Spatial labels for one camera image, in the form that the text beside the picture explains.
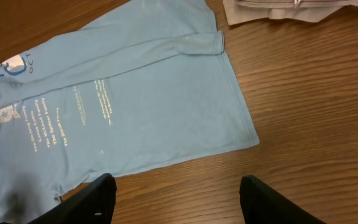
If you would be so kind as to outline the light blue printed t-shirt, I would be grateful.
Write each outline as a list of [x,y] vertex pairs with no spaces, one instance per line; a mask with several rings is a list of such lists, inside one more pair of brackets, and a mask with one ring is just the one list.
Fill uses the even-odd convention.
[[129,1],[0,63],[0,222],[105,173],[258,143],[204,1]]

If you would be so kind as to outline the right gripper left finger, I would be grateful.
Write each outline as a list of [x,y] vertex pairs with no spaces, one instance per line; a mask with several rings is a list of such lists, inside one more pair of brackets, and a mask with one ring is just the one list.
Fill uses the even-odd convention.
[[110,224],[116,191],[115,178],[105,173],[29,224]]

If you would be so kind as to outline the beige folded garment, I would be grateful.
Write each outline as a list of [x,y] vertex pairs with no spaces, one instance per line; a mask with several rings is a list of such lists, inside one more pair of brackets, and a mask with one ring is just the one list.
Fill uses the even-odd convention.
[[257,19],[294,19],[316,23],[345,6],[358,7],[358,0],[224,0],[227,23]]

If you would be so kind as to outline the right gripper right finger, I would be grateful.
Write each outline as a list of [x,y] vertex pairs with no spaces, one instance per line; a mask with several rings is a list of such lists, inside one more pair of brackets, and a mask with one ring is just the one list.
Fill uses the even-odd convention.
[[242,177],[239,195],[246,224],[324,224],[254,175]]

